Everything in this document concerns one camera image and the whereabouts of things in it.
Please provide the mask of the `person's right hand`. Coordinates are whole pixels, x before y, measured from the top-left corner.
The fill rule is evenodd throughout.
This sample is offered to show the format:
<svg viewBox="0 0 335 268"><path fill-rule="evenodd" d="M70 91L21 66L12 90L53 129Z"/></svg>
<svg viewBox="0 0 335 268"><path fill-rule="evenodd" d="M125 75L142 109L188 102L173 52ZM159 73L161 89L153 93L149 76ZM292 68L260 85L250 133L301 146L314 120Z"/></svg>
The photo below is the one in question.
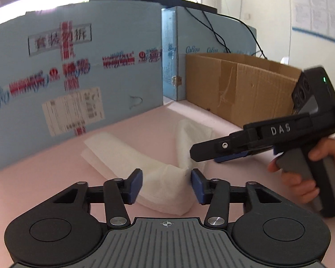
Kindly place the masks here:
<svg viewBox="0 0 335 268"><path fill-rule="evenodd" d="M324 157L331 156L335 161L335 138L323 138L308 153L312 161L318 161ZM306 204L315 199L320 192L314 180L304 180L300 174L291 171L282 171L281 179L298 201Z"/></svg>

